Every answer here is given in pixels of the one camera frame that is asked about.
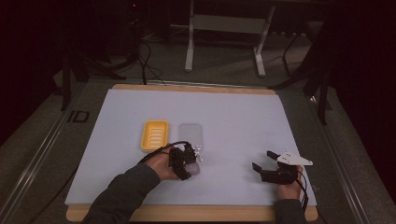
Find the desk leg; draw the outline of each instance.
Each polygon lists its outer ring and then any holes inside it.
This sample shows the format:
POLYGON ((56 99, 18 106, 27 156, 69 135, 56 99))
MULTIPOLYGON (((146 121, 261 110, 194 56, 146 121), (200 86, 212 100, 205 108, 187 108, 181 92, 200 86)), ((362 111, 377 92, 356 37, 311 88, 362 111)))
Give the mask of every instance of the desk leg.
POLYGON ((192 71, 192 60, 194 56, 194 1, 190 0, 190 25, 189 25, 189 46, 187 48, 186 72, 192 71))
POLYGON ((254 58, 256 60, 257 72, 259 74, 259 77, 265 77, 264 64, 262 62, 262 46, 264 45, 265 38, 268 35, 268 30, 270 28, 270 24, 274 16, 274 12, 275 12, 275 6, 272 6, 270 8, 267 20, 264 26, 262 27, 262 38, 260 40, 259 46, 253 48, 254 58))

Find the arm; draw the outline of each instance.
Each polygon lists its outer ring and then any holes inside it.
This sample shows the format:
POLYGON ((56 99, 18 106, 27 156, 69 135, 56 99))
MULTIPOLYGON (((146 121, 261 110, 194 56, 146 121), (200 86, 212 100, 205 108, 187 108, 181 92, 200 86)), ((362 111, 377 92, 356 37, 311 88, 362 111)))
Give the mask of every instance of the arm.
POLYGON ((290 185, 278 185, 279 201, 274 204, 276 224, 303 224, 306 223, 303 208, 300 203, 301 187, 294 182, 290 185))
POLYGON ((168 162, 168 155, 161 153, 116 176, 92 203, 82 223, 128 223, 150 191, 162 180, 177 178, 168 162))

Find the hand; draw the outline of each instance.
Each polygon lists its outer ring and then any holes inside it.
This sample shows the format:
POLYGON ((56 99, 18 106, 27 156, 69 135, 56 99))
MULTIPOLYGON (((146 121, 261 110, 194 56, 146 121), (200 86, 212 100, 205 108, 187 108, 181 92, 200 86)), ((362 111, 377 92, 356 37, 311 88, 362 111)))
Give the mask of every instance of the hand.
POLYGON ((177 175, 173 172, 172 167, 169 167, 169 151, 171 148, 168 147, 163 152, 145 161, 145 164, 157 173, 161 181, 165 179, 177 179, 177 175))
MULTIPOLYGON (((298 179, 301 180, 301 173, 303 171, 303 167, 297 166, 298 179)), ((292 184, 289 185, 278 185, 277 186, 277 195, 279 199, 296 199, 300 200, 300 193, 301 193, 300 185, 294 181, 292 184)))

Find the orange tray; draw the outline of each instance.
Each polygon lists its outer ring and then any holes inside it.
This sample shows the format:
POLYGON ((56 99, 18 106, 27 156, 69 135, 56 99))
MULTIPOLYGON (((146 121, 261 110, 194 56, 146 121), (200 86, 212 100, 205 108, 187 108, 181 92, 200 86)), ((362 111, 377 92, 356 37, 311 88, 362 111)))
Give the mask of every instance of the orange tray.
POLYGON ((166 120, 148 120, 143 131, 141 147, 144 151, 154 151, 166 146, 168 142, 168 127, 166 120))

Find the sleeve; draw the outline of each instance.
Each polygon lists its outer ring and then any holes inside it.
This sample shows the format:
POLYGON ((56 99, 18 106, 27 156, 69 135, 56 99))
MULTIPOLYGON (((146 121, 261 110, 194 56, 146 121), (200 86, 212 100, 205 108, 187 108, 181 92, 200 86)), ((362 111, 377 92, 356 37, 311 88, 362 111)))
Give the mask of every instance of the sleeve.
POLYGON ((123 175, 116 176, 92 203, 83 224, 128 223, 135 209, 161 182, 145 163, 139 163, 123 175))
POLYGON ((274 204, 276 224, 305 224, 301 203, 294 199, 280 200, 274 204))

